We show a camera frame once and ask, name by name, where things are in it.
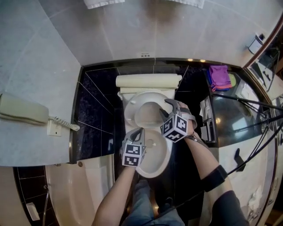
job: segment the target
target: sleeve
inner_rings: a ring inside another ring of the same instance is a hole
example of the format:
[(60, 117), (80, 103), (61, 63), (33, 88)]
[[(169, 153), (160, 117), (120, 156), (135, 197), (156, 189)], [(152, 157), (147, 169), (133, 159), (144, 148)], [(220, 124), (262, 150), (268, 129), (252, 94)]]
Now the sleeve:
[(234, 191), (225, 192), (212, 207), (210, 226), (248, 226)]

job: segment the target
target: bathtub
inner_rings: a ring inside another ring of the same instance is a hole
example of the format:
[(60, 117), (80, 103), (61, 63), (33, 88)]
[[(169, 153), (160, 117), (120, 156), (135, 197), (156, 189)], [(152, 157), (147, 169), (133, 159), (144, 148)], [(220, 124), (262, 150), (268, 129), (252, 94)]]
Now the bathtub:
[(45, 169), (60, 226), (91, 226), (99, 204), (114, 183), (113, 155)]

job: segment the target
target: wall outlet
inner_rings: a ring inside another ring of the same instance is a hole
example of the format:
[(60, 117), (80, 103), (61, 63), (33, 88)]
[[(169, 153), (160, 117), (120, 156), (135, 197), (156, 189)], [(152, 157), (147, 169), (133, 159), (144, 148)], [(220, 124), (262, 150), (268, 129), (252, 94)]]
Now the wall outlet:
[(52, 120), (47, 124), (47, 135), (49, 136), (61, 136), (62, 126), (54, 123)]
[(137, 53), (138, 58), (154, 58), (153, 52)]

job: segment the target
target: fiducial marker cube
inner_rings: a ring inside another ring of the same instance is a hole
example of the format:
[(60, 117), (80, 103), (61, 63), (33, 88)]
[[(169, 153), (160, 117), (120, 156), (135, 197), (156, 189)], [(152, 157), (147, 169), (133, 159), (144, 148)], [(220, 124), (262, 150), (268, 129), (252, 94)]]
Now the fiducial marker cube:
[(179, 115), (174, 115), (160, 129), (163, 137), (176, 143), (187, 135), (187, 120)]
[(123, 150), (122, 165), (138, 167), (145, 156), (146, 146), (126, 143)]

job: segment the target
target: magenta towel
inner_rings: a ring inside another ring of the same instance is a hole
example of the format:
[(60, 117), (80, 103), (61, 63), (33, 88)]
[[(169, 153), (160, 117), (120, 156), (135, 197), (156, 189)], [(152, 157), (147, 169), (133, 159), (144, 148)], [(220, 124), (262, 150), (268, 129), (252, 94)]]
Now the magenta towel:
[(231, 81), (227, 70), (227, 65), (212, 65), (209, 67), (211, 81), (214, 86), (231, 86)]

